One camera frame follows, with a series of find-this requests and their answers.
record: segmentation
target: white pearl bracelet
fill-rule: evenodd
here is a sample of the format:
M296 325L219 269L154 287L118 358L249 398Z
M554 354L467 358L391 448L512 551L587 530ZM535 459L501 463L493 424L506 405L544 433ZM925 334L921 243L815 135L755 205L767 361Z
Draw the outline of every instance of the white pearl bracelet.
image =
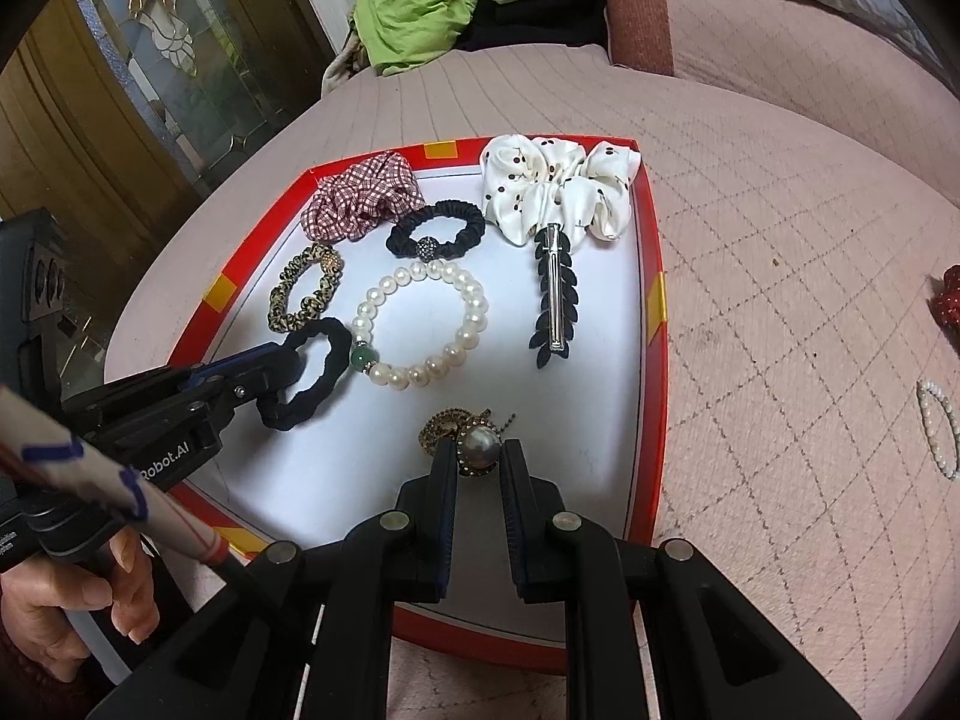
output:
M943 408L947 415L947 422L950 426L950 432L953 435L953 469L948 469L944 462L944 453L940 448L940 442L936 439L933 425L930 424L930 396L932 396ZM930 454L933 455L933 461L937 464L940 472L952 482L960 479L960 422L957 421L957 415L954 413L953 405L947 400L944 391L929 379L923 382L917 382L917 403L920 404L920 419L923 420L923 432L926 434L926 442L930 446Z
M457 330L452 343L443 347L440 354L431 355L422 365L387 365L380 361L380 353L374 349L373 319L377 309L387 300L387 295L397 291L397 287L406 287L413 281L422 281L427 277L443 279L453 285L464 298L464 323ZM409 268L397 268L392 276L384 276L380 283L367 290L367 299L357 306L357 316L350 323L353 333L353 351L350 353L350 365L354 370L366 373L373 384L387 385L394 389L407 389L407 386L426 386L434 379L443 379L450 367L462 365L467 360L467 351L480 343L480 333L487 327L487 299L483 287L459 266L445 260L433 260L428 264L411 263Z

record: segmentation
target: black hair tie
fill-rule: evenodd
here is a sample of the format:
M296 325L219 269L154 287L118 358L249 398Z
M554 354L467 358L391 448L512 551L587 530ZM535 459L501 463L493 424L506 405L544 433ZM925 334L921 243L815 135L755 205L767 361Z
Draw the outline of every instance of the black hair tie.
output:
M414 241L410 234L425 221L434 217L462 218L467 223L453 241L441 244L436 238L425 236ZM487 231L487 221L473 203L462 200L441 200L436 205L425 205L397 220L387 237L387 248L397 257L419 257L428 263L432 260L455 260L475 247Z
M350 333L339 319L323 317L309 319L303 327L294 330L283 340L284 346L299 349L308 338L326 336L330 341L330 351L323 362L323 375L313 386L302 389L289 403L280 403L277 392L261 395L256 399L256 408L260 411L260 420L273 430L289 430L314 415L320 403L333 392L337 381L349 367L350 345L353 333Z

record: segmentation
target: pink bedspread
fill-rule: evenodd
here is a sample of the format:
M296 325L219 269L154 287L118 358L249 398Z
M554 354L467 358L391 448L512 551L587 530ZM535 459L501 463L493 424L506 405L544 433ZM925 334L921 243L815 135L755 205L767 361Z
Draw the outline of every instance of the pink bedspread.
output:
M833 129L613 68L599 47L364 71L176 234L117 326L107 376L166 362L213 274L306 167L509 132L637 139L669 309L656 536L690 538L866 720L894 720L960 620L960 485L930 458L914 391L932 378L960 402L926 304L930 274L960 262L960 210ZM397 642L389 717L560 718L563 683Z
M960 205L960 100L883 38L809 1L665 0L666 28L657 0L633 1L608 1L614 63L799 113Z

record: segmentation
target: handle wrapped in paper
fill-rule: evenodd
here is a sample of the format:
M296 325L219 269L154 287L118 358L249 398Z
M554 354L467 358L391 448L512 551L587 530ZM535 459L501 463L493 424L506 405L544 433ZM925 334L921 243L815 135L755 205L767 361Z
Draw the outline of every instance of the handle wrapped in paper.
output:
M207 565L220 565L229 556L225 538L139 471L114 463L6 386L0 386L0 469L98 504L141 533Z

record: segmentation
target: leaf hair clip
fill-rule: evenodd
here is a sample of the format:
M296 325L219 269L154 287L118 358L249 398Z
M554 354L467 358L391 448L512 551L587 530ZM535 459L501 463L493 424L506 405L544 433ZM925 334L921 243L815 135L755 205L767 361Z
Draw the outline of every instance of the leaf hair clip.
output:
M577 322L577 275L570 259L570 240L559 224L548 224L534 235L538 264L536 272L541 279L541 314L536 319L536 332L530 338L530 348L539 348L536 367L544 367L553 355L566 359L570 356L573 325Z

